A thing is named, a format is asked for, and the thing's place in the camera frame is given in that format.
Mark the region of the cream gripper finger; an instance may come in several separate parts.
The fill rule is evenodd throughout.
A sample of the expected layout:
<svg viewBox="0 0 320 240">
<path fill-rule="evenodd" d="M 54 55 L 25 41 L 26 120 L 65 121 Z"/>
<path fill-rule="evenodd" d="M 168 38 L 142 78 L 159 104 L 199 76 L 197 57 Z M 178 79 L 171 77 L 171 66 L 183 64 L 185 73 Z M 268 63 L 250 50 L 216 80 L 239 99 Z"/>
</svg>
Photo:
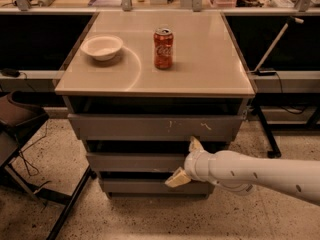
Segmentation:
<svg viewBox="0 0 320 240">
<path fill-rule="evenodd" d="M 188 184 L 191 178 L 187 175 L 186 171 L 179 167 L 166 181 L 165 185 L 171 188 L 176 188 Z"/>
<path fill-rule="evenodd" d="M 190 137 L 189 152 L 203 150 L 201 142 L 195 137 Z"/>
</svg>

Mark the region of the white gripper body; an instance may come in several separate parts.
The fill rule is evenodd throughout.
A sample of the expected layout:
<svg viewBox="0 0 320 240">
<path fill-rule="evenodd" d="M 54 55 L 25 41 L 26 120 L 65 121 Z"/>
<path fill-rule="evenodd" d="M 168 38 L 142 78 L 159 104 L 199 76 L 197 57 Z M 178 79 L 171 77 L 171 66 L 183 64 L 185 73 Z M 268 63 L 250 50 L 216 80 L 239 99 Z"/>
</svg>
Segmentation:
<svg viewBox="0 0 320 240">
<path fill-rule="evenodd" d="M 192 179 L 201 182 L 212 182 L 209 161 L 212 154 L 205 150 L 192 151 L 185 159 L 184 169 Z"/>
</svg>

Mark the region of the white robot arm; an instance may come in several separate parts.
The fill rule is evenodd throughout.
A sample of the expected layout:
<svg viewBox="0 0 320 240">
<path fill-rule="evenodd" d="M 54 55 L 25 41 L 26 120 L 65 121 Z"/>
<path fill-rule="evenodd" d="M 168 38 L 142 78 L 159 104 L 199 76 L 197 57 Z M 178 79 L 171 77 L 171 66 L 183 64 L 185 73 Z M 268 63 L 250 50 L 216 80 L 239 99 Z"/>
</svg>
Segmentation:
<svg viewBox="0 0 320 240">
<path fill-rule="evenodd" d="M 175 188 L 192 180 L 208 182 L 237 195 L 248 195 L 258 185 L 320 205 L 320 162 L 266 159 L 230 150 L 209 153 L 190 138 L 189 154 L 165 184 Z"/>
</svg>

